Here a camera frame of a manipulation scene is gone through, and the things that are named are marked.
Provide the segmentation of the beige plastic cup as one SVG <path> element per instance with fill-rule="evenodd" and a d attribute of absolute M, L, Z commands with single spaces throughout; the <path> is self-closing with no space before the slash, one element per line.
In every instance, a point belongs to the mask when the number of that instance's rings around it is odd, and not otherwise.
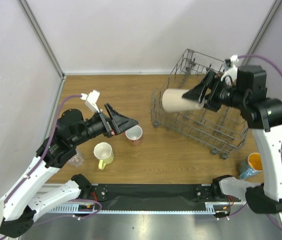
<path fill-rule="evenodd" d="M 188 89 L 168 88 L 162 95 L 162 108 L 167 113 L 177 113 L 185 111 L 199 111 L 204 107 L 203 103 L 183 99 L 182 95 Z"/>

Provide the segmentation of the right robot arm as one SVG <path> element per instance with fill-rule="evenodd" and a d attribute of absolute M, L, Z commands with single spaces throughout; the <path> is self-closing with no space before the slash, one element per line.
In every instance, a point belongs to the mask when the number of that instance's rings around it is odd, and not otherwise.
<path fill-rule="evenodd" d="M 259 65 L 232 67 L 223 75 L 209 71 L 182 95 L 214 112 L 222 105 L 240 111 L 260 154 L 264 182 L 253 185 L 224 175 L 216 178 L 211 195 L 216 201 L 229 195 L 246 201 L 256 214 L 282 212 L 282 101 L 267 97 L 266 80 L 267 73 Z"/>

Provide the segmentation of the clear plastic cup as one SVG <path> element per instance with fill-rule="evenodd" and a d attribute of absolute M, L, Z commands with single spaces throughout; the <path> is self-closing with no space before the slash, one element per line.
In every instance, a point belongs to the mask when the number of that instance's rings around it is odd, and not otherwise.
<path fill-rule="evenodd" d="M 80 167 L 84 162 L 84 158 L 82 156 L 81 151 L 77 148 L 76 154 L 67 161 L 68 164 L 74 167 Z"/>

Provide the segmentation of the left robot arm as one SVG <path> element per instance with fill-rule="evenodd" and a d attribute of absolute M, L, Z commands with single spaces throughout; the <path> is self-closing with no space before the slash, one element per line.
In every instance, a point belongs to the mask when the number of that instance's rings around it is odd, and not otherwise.
<path fill-rule="evenodd" d="M 68 109 L 56 121 L 52 135 L 38 148 L 27 170 L 0 198 L 1 235 L 17 238 L 53 208 L 90 197 L 91 183 L 82 174 L 41 197 L 36 193 L 76 155 L 77 146 L 99 135 L 111 138 L 138 125 L 137 120 L 118 113 L 108 103 L 105 109 L 107 114 L 96 112 L 89 119 L 84 119 L 78 109 Z"/>

